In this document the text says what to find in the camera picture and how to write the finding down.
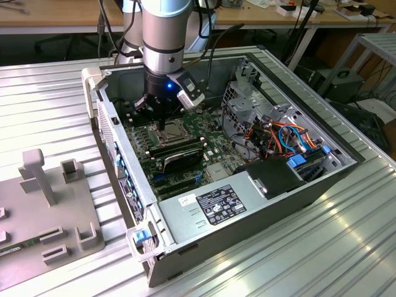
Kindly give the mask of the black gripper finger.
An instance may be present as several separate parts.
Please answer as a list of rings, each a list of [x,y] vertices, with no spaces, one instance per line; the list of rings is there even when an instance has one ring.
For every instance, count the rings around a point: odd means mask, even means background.
[[[139,114],[146,118],[158,121],[157,129],[163,130],[163,98],[151,94],[145,94],[134,103],[134,107]]]
[[[168,120],[177,118],[181,114],[182,110],[182,105],[178,103],[174,107],[172,107],[169,111],[168,110],[163,110],[163,114],[161,115],[160,118],[160,130],[164,131],[165,130],[165,124],[167,123]]]

